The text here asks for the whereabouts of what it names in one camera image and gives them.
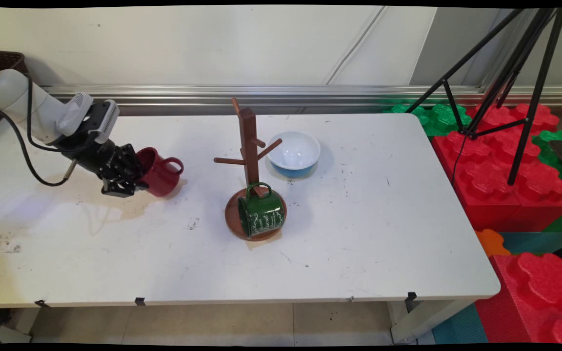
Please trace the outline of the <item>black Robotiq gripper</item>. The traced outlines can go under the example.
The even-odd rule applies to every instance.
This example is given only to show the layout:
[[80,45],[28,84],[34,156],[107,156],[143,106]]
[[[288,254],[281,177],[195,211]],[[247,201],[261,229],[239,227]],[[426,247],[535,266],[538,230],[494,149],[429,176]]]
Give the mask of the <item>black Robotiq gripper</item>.
[[103,179],[104,195],[127,198],[136,191],[149,189],[146,183],[136,182],[140,179],[141,163],[131,144],[117,146],[112,140],[97,143],[87,137],[66,137],[60,141],[60,151]]

